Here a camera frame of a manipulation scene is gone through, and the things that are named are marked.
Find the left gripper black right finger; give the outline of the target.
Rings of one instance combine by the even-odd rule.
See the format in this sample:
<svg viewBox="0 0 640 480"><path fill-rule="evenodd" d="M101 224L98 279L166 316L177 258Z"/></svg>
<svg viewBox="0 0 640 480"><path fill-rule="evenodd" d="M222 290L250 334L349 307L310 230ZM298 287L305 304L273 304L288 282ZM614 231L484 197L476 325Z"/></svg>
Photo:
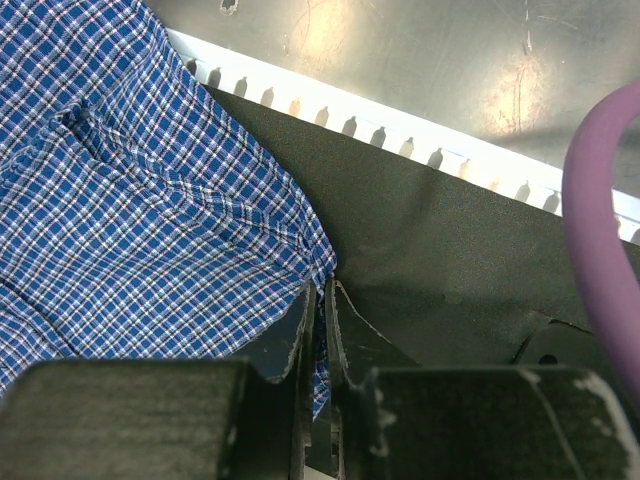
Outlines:
<svg viewBox="0 0 640 480"><path fill-rule="evenodd" d="M325 290L332 452L342 479L635 479L614 390L565 366L425 368Z"/></svg>

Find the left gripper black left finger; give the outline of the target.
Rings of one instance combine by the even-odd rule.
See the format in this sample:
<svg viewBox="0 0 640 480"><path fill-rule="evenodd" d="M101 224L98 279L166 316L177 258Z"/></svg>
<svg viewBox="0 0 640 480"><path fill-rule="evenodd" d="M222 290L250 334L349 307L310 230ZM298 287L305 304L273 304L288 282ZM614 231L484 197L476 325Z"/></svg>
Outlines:
<svg viewBox="0 0 640 480"><path fill-rule="evenodd" d="M300 479L312 423L316 291L236 354L57 360L1 403L5 479Z"/></svg>

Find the blue checkered long sleeve shirt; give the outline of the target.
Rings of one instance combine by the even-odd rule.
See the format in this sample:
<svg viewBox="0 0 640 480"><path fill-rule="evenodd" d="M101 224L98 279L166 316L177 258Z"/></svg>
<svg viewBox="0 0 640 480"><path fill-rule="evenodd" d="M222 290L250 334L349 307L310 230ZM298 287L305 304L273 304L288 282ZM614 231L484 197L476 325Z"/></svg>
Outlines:
<svg viewBox="0 0 640 480"><path fill-rule="evenodd" d="M1 5L1 385L231 355L336 254L292 175L139 1Z"/></svg>

